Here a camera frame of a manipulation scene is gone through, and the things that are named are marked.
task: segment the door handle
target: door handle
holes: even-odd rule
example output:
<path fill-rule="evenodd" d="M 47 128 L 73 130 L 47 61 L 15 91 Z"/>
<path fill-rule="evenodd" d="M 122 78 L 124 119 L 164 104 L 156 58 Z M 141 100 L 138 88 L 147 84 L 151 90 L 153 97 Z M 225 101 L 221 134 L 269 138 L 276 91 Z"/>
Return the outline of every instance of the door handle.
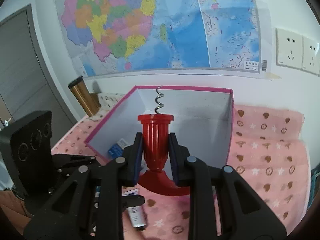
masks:
<path fill-rule="evenodd" d="M 11 121 L 11 118 L 9 118 L 8 120 L 5 120 L 5 121 L 4 121 L 4 125 L 5 125 L 5 126 L 9 126 L 9 122 L 10 122 L 10 121 Z"/>

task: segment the electrical socket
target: electrical socket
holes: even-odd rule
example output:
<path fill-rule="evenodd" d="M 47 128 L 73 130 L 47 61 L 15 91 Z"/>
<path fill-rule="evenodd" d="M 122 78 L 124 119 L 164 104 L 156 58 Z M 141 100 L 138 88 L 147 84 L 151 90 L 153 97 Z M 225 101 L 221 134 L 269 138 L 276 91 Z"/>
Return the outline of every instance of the electrical socket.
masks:
<path fill-rule="evenodd" d="M 302 35 L 276 29 L 277 65 L 302 68 Z"/>
<path fill-rule="evenodd" d="M 303 61 L 302 69 L 314 74 L 320 71 L 319 43 L 307 37 L 303 37 Z"/>

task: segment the pink box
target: pink box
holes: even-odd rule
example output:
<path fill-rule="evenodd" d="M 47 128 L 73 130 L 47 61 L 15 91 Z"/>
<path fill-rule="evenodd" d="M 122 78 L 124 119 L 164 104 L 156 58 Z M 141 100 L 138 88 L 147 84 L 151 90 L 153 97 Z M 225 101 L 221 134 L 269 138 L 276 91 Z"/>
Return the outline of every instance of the pink box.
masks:
<path fill-rule="evenodd" d="M 108 150 L 123 138 L 133 144 L 142 125 L 140 114 L 153 114 L 157 86 L 135 86 L 104 117 L 85 143 L 105 159 Z M 233 126 L 233 93 L 231 89 L 188 86 L 162 86 L 164 97 L 159 99 L 163 114 L 172 114 L 178 143 L 189 149 L 208 165 L 221 168 L 227 162 Z M 164 169 L 171 176 L 169 160 Z"/>

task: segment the metal cup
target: metal cup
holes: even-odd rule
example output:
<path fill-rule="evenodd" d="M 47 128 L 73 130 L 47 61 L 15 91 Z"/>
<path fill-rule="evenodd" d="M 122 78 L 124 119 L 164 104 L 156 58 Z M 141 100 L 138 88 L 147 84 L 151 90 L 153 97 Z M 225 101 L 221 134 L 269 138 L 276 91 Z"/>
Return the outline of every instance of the metal cup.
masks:
<path fill-rule="evenodd" d="M 99 111 L 99 106 L 93 100 L 86 85 L 84 84 L 83 76 L 73 80 L 68 85 L 68 88 L 71 90 L 88 116 L 93 116 Z"/>

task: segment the gray door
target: gray door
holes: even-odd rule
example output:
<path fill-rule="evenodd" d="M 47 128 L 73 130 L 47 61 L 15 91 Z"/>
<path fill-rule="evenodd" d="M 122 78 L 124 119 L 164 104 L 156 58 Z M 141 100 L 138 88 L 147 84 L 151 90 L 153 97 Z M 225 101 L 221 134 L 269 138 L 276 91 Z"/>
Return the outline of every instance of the gray door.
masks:
<path fill-rule="evenodd" d="M 74 120 L 54 95 L 34 43 L 27 10 L 0 24 L 0 95 L 6 107 L 0 103 L 0 118 L 3 123 L 9 118 L 10 125 L 32 111 L 52 111 L 53 146 L 73 126 Z"/>

